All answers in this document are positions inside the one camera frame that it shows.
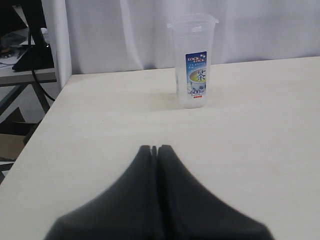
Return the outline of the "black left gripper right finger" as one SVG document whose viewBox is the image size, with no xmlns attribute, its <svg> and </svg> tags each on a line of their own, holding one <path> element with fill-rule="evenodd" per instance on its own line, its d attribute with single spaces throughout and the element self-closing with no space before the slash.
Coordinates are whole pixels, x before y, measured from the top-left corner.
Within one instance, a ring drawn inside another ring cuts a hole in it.
<svg viewBox="0 0 320 240">
<path fill-rule="evenodd" d="M 167 240 L 274 239 L 266 225 L 205 188 L 170 145 L 158 149 L 157 191 Z"/>
</svg>

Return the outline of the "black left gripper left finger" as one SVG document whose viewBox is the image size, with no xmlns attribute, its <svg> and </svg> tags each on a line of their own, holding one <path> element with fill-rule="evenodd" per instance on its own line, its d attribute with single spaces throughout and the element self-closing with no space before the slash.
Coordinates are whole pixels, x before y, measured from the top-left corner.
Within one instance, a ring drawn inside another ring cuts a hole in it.
<svg viewBox="0 0 320 240">
<path fill-rule="evenodd" d="M 142 145 L 120 178 L 101 195 L 58 218 L 49 240 L 156 240 L 156 147 Z"/>
</svg>

